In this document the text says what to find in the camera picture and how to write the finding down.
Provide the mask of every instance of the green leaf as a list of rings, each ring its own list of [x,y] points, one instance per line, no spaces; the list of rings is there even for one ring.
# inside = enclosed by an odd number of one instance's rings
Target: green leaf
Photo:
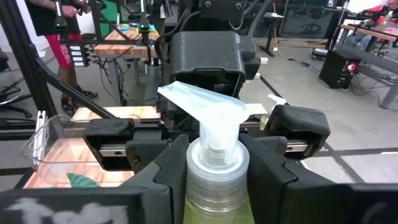
[[[101,187],[94,180],[85,177],[84,175],[68,173],[67,176],[72,188]]]

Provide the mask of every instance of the green liquid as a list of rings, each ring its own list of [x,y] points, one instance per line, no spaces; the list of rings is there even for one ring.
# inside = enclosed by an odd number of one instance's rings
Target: green liquid
[[[254,220],[248,198],[238,209],[224,214],[208,213],[186,198],[183,224],[254,224]]]

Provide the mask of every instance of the wooden table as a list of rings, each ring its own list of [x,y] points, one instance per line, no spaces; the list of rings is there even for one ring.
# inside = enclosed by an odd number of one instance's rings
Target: wooden table
[[[135,39],[140,34],[136,29],[129,29],[127,31],[122,31],[126,36],[131,39]],[[152,40],[156,40],[159,37],[157,32],[150,32],[149,38]],[[105,37],[105,40],[125,40],[118,32],[115,30],[112,31],[108,36]],[[110,56],[110,55],[125,55],[125,56],[133,56],[144,58],[147,57],[147,47],[136,47],[135,45],[120,45],[120,44],[99,44],[94,48],[95,54],[98,56]],[[152,48],[151,56],[155,57],[155,50]]]
[[[340,26],[343,29],[343,34],[341,35],[340,41],[343,43],[348,35],[348,32],[350,30],[355,30],[355,26],[352,25],[341,25]],[[398,40],[398,30],[391,30],[391,31],[385,31],[385,32],[378,32],[378,31],[373,31],[373,30],[368,30],[368,29],[363,29],[363,28],[356,28],[356,31],[361,34],[366,34],[366,35],[371,35],[373,37],[377,37],[383,40],[388,40],[391,42],[395,42]]]
[[[110,107],[106,108],[120,118],[159,118],[160,114],[151,106]],[[74,120],[89,120],[100,118],[87,108],[80,108]],[[117,187],[134,175],[133,171],[108,172],[103,170],[92,155],[83,138],[59,139],[45,156],[45,161],[53,164],[41,163],[37,172],[25,184],[25,189],[70,187],[67,172],[81,174],[93,179],[102,187]]]
[[[126,36],[128,36],[131,39],[135,39],[136,37],[141,37],[139,36],[140,34],[138,33],[137,29],[129,29],[127,31],[122,31]],[[156,40],[159,37],[159,34],[157,32],[150,32],[149,33],[149,38],[151,40]],[[118,32],[115,30],[112,31],[107,37],[105,37],[105,40],[125,40]],[[144,46],[135,46],[135,45],[121,45],[121,44],[99,44],[94,48],[95,54],[100,56],[100,57],[105,57],[108,60],[109,63],[109,79],[111,80],[112,83],[112,95],[114,98],[114,105],[115,106],[122,106],[121,105],[121,99],[120,93],[120,73],[119,73],[119,67],[114,60],[115,58],[123,56],[123,58],[133,58],[133,69],[134,69],[134,77],[136,80],[136,83],[139,82],[139,72],[138,72],[138,60],[140,58],[146,58],[148,57],[147,54],[147,47]],[[152,47],[150,56],[152,58],[157,58],[155,49]]]

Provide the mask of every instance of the plastic bottle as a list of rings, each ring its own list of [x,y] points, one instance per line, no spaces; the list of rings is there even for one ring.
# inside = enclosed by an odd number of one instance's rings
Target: plastic bottle
[[[385,29],[387,29],[392,19],[392,13],[393,11],[389,11],[385,16],[384,21],[379,25],[379,31],[385,31]]]
[[[181,82],[158,92],[200,122],[200,137],[187,150],[184,223],[254,223],[246,175],[249,153],[238,141],[246,106],[230,96]]]

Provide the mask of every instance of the table leg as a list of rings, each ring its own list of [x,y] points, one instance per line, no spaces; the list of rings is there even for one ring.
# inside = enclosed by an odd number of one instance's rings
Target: table leg
[[[382,108],[388,109],[388,107],[390,107],[390,104],[394,101],[397,95],[398,95],[398,81],[395,80],[394,84],[392,84],[390,90],[388,91],[386,97],[384,97],[380,106]]]
[[[371,48],[376,40],[377,40],[377,37],[372,36],[371,40],[369,41],[368,46],[365,49],[365,52],[369,52],[371,50]]]
[[[109,65],[109,79],[112,82],[112,92],[115,106],[121,106],[121,97],[120,97],[120,77],[118,72],[118,65],[115,60],[108,62]]]
[[[272,40],[273,33],[274,33],[274,21],[271,22],[271,26],[269,28],[267,45],[265,47],[260,46],[260,49],[265,51],[265,53],[267,53],[270,57],[275,57],[275,55],[269,50],[271,47],[271,40]]]
[[[134,66],[134,78],[136,79],[136,83],[139,83],[139,67],[138,67],[138,58],[135,58],[133,60],[133,66]]]
[[[344,42],[346,42],[348,31],[348,29],[343,29],[343,33],[341,34],[340,40],[338,41],[339,44],[344,44]]]

